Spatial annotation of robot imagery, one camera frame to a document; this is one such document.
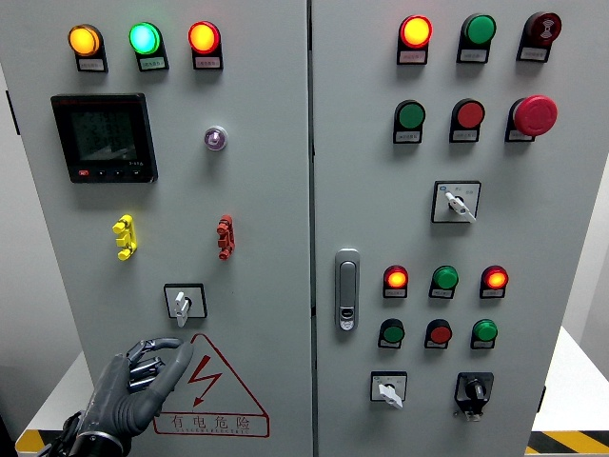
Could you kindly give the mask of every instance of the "yellow terminal connector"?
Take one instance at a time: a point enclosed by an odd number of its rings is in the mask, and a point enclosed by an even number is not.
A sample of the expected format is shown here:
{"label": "yellow terminal connector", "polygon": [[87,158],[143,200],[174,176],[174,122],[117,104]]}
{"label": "yellow terminal connector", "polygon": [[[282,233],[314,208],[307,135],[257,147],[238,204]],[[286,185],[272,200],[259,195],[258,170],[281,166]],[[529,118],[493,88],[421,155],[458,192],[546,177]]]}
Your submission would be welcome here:
{"label": "yellow terminal connector", "polygon": [[125,214],[112,226],[112,231],[117,235],[116,246],[124,248],[118,253],[119,260],[124,262],[137,249],[133,218],[129,214]]}

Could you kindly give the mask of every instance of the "white wall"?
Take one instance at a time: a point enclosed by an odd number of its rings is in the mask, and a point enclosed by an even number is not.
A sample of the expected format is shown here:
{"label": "white wall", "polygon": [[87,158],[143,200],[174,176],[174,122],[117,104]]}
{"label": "white wall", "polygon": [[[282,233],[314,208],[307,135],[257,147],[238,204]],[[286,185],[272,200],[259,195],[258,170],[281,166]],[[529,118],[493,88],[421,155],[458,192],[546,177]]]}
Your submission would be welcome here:
{"label": "white wall", "polygon": [[81,348],[6,89],[0,67],[0,414],[16,439]]}

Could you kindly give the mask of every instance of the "orange indicator light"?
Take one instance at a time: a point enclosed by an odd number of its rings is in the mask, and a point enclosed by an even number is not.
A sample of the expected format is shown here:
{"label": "orange indicator light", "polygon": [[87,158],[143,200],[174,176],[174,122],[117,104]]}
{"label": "orange indicator light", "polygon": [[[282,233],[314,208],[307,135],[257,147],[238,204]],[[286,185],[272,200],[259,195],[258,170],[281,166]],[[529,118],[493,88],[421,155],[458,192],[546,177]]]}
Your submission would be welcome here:
{"label": "orange indicator light", "polygon": [[492,289],[504,288],[507,281],[507,272],[501,267],[490,268],[484,274],[484,283]]}
{"label": "orange indicator light", "polygon": [[389,267],[384,273],[384,281],[390,288],[404,288],[408,284],[408,273],[404,267]]}
{"label": "orange indicator light", "polygon": [[197,22],[188,31],[188,42],[195,52],[209,54],[218,48],[220,32],[210,22]]}
{"label": "orange indicator light", "polygon": [[69,46],[82,57],[88,57],[97,52],[100,41],[97,29],[88,24],[73,27],[68,34]]}
{"label": "orange indicator light", "polygon": [[409,16],[402,22],[400,37],[409,48],[423,48],[431,39],[431,21],[425,16]]}

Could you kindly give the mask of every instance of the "lightning bolt symbol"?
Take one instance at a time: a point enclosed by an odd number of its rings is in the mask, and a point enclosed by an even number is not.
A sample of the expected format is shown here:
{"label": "lightning bolt symbol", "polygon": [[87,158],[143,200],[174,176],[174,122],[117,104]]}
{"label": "lightning bolt symbol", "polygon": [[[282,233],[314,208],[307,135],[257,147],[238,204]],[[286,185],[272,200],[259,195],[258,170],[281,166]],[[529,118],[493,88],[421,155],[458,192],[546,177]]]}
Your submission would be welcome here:
{"label": "lightning bolt symbol", "polygon": [[222,376],[222,373],[216,373],[216,374],[210,374],[209,376],[205,376],[203,378],[197,377],[199,375],[199,373],[201,373],[201,371],[203,371],[203,368],[206,367],[209,360],[211,360],[211,358],[208,355],[204,356],[203,359],[201,359],[199,366],[194,370],[194,372],[192,373],[192,376],[190,376],[190,379],[188,380],[189,384],[199,383],[199,382],[205,381],[207,379],[212,380],[211,383],[209,383],[209,386],[207,386],[205,392],[203,392],[201,394],[201,396],[196,397],[194,399],[194,403],[192,404],[192,407],[197,407],[203,402],[203,397],[206,396],[206,393],[209,392],[209,390],[213,387],[213,385],[216,384],[216,382],[218,382],[218,380],[220,379],[220,376]]}

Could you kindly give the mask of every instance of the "green indicator light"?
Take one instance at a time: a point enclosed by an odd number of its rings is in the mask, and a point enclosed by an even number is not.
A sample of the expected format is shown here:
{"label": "green indicator light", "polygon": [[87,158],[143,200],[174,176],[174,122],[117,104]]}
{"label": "green indicator light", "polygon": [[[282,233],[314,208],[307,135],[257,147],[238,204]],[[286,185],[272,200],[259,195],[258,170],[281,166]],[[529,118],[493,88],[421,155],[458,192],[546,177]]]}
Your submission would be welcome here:
{"label": "green indicator light", "polygon": [[400,110],[399,119],[407,129],[415,129],[425,119],[425,111],[418,103],[409,103]]}
{"label": "green indicator light", "polygon": [[497,326],[490,319],[483,319],[474,326],[474,335],[481,341],[493,341],[498,333]]}
{"label": "green indicator light", "polygon": [[399,327],[390,327],[383,332],[383,338],[388,343],[399,343],[403,336],[403,328]]}
{"label": "green indicator light", "polygon": [[152,54],[161,46],[161,34],[152,24],[141,22],[131,28],[129,42],[136,52]]}
{"label": "green indicator light", "polygon": [[475,16],[465,28],[465,36],[476,45],[488,43],[495,36],[497,25],[491,16]]}
{"label": "green indicator light", "polygon": [[459,283],[459,274],[452,267],[440,267],[434,271],[433,279],[439,288],[449,290]]}

